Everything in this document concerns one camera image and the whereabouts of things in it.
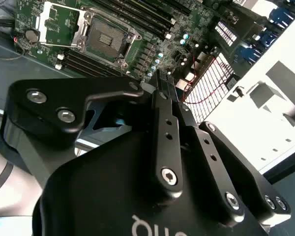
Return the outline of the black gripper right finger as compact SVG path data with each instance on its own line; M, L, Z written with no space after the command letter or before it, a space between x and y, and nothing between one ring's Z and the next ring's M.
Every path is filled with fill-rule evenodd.
M190 109L178 101L174 81L166 77L181 143L189 145L192 178L203 181L199 198L212 217L225 226L244 221L250 213L262 226L291 218L287 201L212 123L197 125Z

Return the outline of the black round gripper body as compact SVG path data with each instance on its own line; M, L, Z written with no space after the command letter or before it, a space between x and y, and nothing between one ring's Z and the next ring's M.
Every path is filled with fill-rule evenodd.
M136 182L144 161L134 156L100 169L89 152L59 167L49 178L32 220L35 236L264 236L248 214L225 226L199 198L203 181L192 178L189 145L180 147L183 191L161 204Z

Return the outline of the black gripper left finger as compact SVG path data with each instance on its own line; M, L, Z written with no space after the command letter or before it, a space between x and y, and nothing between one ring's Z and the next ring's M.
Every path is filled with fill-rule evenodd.
M134 156L144 161L136 182L166 204L183 191L179 127L172 106L171 78L157 71L151 89L128 77L20 80L8 89L1 136L45 187L50 176L73 160L83 135L113 127L131 131L89 152L100 169Z

